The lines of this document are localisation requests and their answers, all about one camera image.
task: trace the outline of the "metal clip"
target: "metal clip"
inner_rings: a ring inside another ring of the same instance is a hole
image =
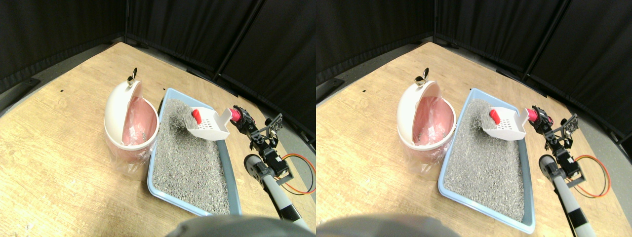
[[[134,71],[131,73],[131,76],[127,78],[127,86],[131,87],[132,85],[134,85],[134,80],[136,78],[136,68],[134,68]]]
[[[417,84],[418,87],[423,86],[423,84],[426,84],[426,80],[428,79],[428,71],[429,69],[426,68],[426,70],[423,71],[423,74],[421,76],[418,76],[417,78],[415,78],[415,84]]]

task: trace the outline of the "black and white pole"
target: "black and white pole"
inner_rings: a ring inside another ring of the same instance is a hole
[[[274,175],[274,171],[267,167],[261,158],[255,154],[247,155],[243,164],[246,167],[248,174],[259,181],[261,186],[264,187],[264,190],[268,193],[268,196],[270,196],[279,217],[282,220],[293,222],[294,224],[309,230],[307,223],[305,223],[305,220],[303,220],[296,208],[294,208],[292,201],[272,177]]]
[[[577,203],[577,199],[571,193],[566,182],[564,182],[564,175],[557,167],[557,163],[550,155],[543,155],[540,157],[540,170],[544,176],[553,183],[556,189],[556,193],[559,196],[564,211],[566,211],[566,217],[571,226],[573,232],[580,237],[584,236],[596,236],[595,231],[590,226],[588,219],[581,211],[580,205]]]

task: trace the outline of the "gray floor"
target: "gray floor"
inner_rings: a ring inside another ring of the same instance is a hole
[[[431,41],[432,38],[423,39],[422,42]],[[397,48],[393,51],[387,52],[369,61],[366,61],[354,68],[341,73],[336,76],[340,80],[344,80],[345,83],[340,86],[332,95],[324,99],[317,106],[323,104],[327,99],[336,95],[340,90],[351,85],[353,82],[361,79],[363,76],[371,73],[382,65],[392,61],[393,59],[412,51],[418,45],[408,44]],[[469,59],[475,63],[478,63],[492,71],[496,71],[497,66],[486,58],[481,57],[478,54],[470,52],[466,49],[453,49],[451,47],[446,48],[460,56]],[[587,114],[581,112],[579,109],[572,105],[567,104],[567,107],[571,112],[577,113],[579,116],[579,127],[588,140],[588,144],[594,151],[598,159],[600,159],[608,172],[610,172],[612,178],[612,190],[616,192],[617,199],[621,203],[623,212],[628,218],[628,222],[632,224],[632,189],[629,187],[629,181],[632,180],[632,164],[630,163],[628,156],[618,149],[617,145],[607,136],[606,132]],[[584,198],[580,195],[576,195],[577,198]]]
[[[122,38],[116,39],[114,41],[120,42],[122,41]],[[78,66],[79,64],[91,58],[92,56],[105,51],[109,46],[110,46],[109,44],[102,44],[102,45],[93,47],[87,51],[81,52],[71,58],[68,58],[58,64],[55,64],[51,66],[50,68],[44,71],[41,71],[40,73],[37,73],[36,75],[33,76],[33,78],[39,79],[42,82],[40,82],[37,86],[31,89],[29,93],[26,96],[24,96],[24,98],[20,99],[13,106],[21,103],[26,98],[30,97],[32,94],[37,92],[44,85],[48,84],[49,82],[53,81],[57,77],[61,76],[67,71]],[[139,48],[139,47],[137,47],[137,49],[157,59],[160,59],[166,63],[169,63],[175,66],[176,68],[186,71],[185,64],[171,57],[168,54],[158,51],[157,49],[153,49],[153,48],[144,49],[144,48]],[[9,106],[3,111],[0,111],[0,116],[10,111],[13,106]],[[261,108],[261,111],[263,112],[266,118],[270,118],[270,117],[273,118],[274,116],[276,116],[276,114],[273,111],[271,111],[270,109],[267,109],[265,106],[261,104],[258,104],[258,106],[259,108]],[[301,154],[305,156],[314,166],[316,166],[316,154],[312,152],[312,150],[307,146],[307,144],[303,142],[303,140],[299,137],[299,135],[287,123],[284,122],[283,129],[279,131],[277,135],[279,137],[279,140],[283,143],[283,147],[286,149],[288,153]],[[303,182],[305,183],[307,187],[309,187],[310,183],[312,182],[312,179],[310,177],[311,173],[310,173],[310,170],[308,169],[309,166],[307,166],[305,163],[300,162],[300,161],[295,161],[295,164],[296,164],[296,169],[298,173],[303,178]],[[312,196],[312,199],[314,199],[314,202],[316,202],[316,193],[311,194],[311,196]]]

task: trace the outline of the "wooden table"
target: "wooden table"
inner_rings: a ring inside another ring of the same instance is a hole
[[[0,118],[0,235],[164,236],[195,217],[152,196],[146,181],[129,180],[110,166],[103,127],[106,100],[134,67],[143,96],[156,108],[165,89],[172,87],[214,108],[239,105],[255,120],[265,120],[255,104],[116,44]],[[226,145],[243,214],[278,218],[270,198],[243,167],[244,157],[253,153],[248,138],[234,126],[228,128]],[[286,153],[281,144],[277,150]],[[306,190],[300,177],[290,183]],[[313,199],[288,196],[315,231]]]
[[[470,88],[474,87],[518,108],[538,105],[554,121],[571,116],[558,101],[542,97],[433,43],[424,44],[358,80],[317,108],[319,222],[357,214],[398,212],[434,217],[463,236],[525,235],[443,197],[437,189],[438,175],[421,178],[407,170],[397,132],[397,105],[404,90],[425,68],[430,68],[429,80],[439,82],[457,117]],[[594,155],[581,129],[573,138],[573,155]],[[544,150],[544,143],[542,135],[527,133],[536,212],[533,234],[571,236],[557,195],[538,168],[540,156],[550,154]],[[604,181],[601,169],[588,160],[580,161],[580,165],[590,180],[582,186],[598,193]],[[612,190],[604,198],[596,199],[573,193],[598,236],[632,235]]]

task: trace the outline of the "black wall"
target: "black wall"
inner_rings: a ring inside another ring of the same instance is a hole
[[[0,1],[0,93],[124,30],[124,0]]]
[[[572,1],[532,78],[623,137],[632,133],[632,2]]]
[[[434,1],[317,1],[317,85],[432,35]]]
[[[315,0],[266,0],[224,79],[316,136]]]
[[[559,1],[440,0],[437,37],[525,71]]]
[[[130,0],[128,37],[213,72],[254,1]]]

